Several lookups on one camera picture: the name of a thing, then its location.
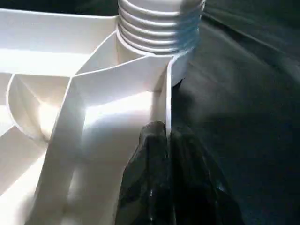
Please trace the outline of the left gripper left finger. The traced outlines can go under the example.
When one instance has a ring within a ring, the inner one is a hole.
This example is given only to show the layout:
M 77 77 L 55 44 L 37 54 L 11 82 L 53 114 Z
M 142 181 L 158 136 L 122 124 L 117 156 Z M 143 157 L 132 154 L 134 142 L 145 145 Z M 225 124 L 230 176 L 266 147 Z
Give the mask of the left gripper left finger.
M 165 124 L 141 129 L 139 143 L 122 175 L 116 225 L 169 225 L 172 222 L 170 159 Z

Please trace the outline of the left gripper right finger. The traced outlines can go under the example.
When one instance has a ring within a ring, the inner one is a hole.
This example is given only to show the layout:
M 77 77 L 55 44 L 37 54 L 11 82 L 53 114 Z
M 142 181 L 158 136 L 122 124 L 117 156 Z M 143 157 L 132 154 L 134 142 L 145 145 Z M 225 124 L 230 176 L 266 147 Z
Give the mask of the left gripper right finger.
M 243 225 L 228 182 L 195 133 L 187 127 L 174 127 L 170 138 L 176 223 Z

